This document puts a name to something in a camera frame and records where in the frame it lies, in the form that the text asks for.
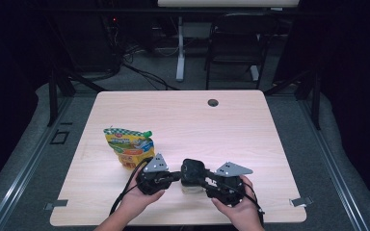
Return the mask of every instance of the snack package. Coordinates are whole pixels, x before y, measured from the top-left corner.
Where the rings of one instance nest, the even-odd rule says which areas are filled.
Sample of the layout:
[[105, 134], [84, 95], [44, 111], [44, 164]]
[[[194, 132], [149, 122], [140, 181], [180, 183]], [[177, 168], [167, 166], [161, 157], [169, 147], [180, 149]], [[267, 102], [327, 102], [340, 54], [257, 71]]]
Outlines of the snack package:
[[155, 156], [151, 131], [141, 133], [122, 128], [106, 128], [104, 135], [125, 168], [133, 169], [144, 158]]

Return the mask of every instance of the black chair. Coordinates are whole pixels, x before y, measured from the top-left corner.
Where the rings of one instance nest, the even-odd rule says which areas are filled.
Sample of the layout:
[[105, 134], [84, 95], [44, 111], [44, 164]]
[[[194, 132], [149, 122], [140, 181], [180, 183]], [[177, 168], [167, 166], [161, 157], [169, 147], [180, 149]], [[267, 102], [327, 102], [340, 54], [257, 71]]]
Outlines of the black chair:
[[211, 26], [205, 61], [206, 89], [210, 81], [211, 64], [260, 66], [256, 88], [259, 88], [269, 42], [278, 29], [278, 20], [268, 14], [227, 13]]

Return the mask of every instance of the wooden table top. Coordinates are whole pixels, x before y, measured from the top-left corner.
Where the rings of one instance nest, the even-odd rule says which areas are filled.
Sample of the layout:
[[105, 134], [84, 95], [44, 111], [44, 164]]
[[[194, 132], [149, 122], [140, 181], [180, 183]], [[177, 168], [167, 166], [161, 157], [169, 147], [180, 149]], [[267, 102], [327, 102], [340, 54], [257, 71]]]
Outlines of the wooden table top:
[[[216, 99], [216, 107], [208, 105]], [[226, 161], [247, 167], [265, 222], [301, 222], [303, 207], [290, 166], [263, 93], [259, 90], [105, 91], [92, 107], [50, 222], [55, 226], [98, 225], [131, 174], [108, 145], [103, 129], [119, 127], [152, 131], [155, 152], [170, 171], [186, 158], [206, 168]], [[205, 192], [184, 194], [173, 182], [164, 196], [149, 205], [132, 225], [228, 224]]]
[[300, 0], [158, 0], [159, 7], [296, 8]]

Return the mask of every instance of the gray carpet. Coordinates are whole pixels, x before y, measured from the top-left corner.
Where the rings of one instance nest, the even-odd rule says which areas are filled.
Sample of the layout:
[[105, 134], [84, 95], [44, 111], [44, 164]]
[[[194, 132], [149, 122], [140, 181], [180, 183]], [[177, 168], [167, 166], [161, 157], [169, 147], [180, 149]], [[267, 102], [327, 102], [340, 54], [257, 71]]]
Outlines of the gray carpet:
[[[165, 79], [169, 85], [181, 90], [203, 90], [205, 72], [203, 71], [204, 58], [203, 45], [201, 44], [203, 41], [194, 40], [187, 47], [185, 81], [182, 83], [178, 83], [174, 79], [177, 54], [166, 56], [160, 52], [154, 54], [138, 52], [133, 55], [131, 65], [156, 74]], [[282, 45], [282, 39], [277, 38], [273, 42], [269, 52], [270, 57], [265, 66], [262, 90], [271, 86]], [[164, 54], [172, 53], [172, 51], [171, 49], [161, 49]], [[122, 67], [116, 76], [96, 81], [96, 83], [107, 90], [155, 90], [155, 87], [145, 78], [125, 67]], [[43, 210], [46, 203], [53, 202], [58, 197], [95, 98], [93, 90], [80, 83], [74, 83], [74, 86], [78, 92], [70, 102], [60, 97], [59, 101], [64, 104], [69, 102], [69, 106], [60, 117], [58, 125], [51, 128], [68, 131], [69, 136], [66, 143], [48, 144], [42, 149], [41, 158], [35, 164], [36, 170], [33, 172], [33, 177], [26, 182], [26, 189], [21, 192], [21, 197], [15, 202], [13, 210], [9, 211], [7, 219], [2, 221], [1, 228], [3, 230], [93, 230], [93, 227], [53, 227], [49, 223], [51, 211]], [[159, 90], [164, 89], [160, 85], [156, 85], [156, 87]], [[230, 85], [224, 84], [217, 87], [224, 89], [229, 88]], [[279, 96], [269, 96], [267, 101], [299, 192], [302, 196], [311, 196], [314, 203], [306, 208], [307, 220], [305, 222], [266, 224], [265, 228], [266, 230], [354, 230], [355, 228], [340, 199], [340, 194], [331, 181], [323, 161], [323, 153], [314, 136], [312, 124], [308, 123], [306, 119], [307, 115], [303, 110], [305, 102], [298, 102], [291, 96], [290, 93], [293, 89], [294, 86]], [[36, 113], [0, 174], [0, 205], [17, 174], [37, 151], [36, 147], [40, 138], [48, 133], [45, 126], [49, 113], [47, 86], [39, 89], [38, 95], [40, 96], [40, 104]], [[349, 163], [342, 150], [339, 133], [330, 111], [330, 104], [325, 97], [322, 97], [321, 106], [322, 131], [320, 133], [328, 142], [370, 230], [370, 192], [365, 188], [357, 171]], [[188, 228], [194, 230], [231, 230], [229, 226]], [[152, 230], [163, 229], [178, 230], [179, 227], [154, 227]], [[151, 228], [137, 227], [129, 228], [129, 230], [151, 230]]]

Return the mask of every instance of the human hand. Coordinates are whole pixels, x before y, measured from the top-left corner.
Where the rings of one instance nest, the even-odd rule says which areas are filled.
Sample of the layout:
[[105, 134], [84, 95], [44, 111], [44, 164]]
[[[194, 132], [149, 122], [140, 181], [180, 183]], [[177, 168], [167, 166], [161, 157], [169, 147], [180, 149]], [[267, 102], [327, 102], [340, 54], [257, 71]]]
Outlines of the human hand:
[[[244, 175], [241, 175], [240, 178], [246, 184], [246, 194], [251, 198], [256, 198], [253, 191], [251, 190], [252, 182], [248, 179], [248, 177]], [[257, 214], [256, 206], [246, 197], [244, 197], [242, 201], [234, 207], [228, 207], [224, 205], [217, 198], [212, 198], [212, 202], [221, 213], [223, 213], [230, 219], [232, 224], [239, 231], [264, 230], [260, 224], [260, 219]]]
[[139, 169], [135, 172], [127, 188], [129, 192], [122, 198], [119, 207], [95, 229], [96, 231], [122, 230], [129, 221], [142, 213], [146, 206], [157, 201], [164, 194], [164, 190], [153, 195], [143, 194], [138, 189], [136, 182], [139, 172]]

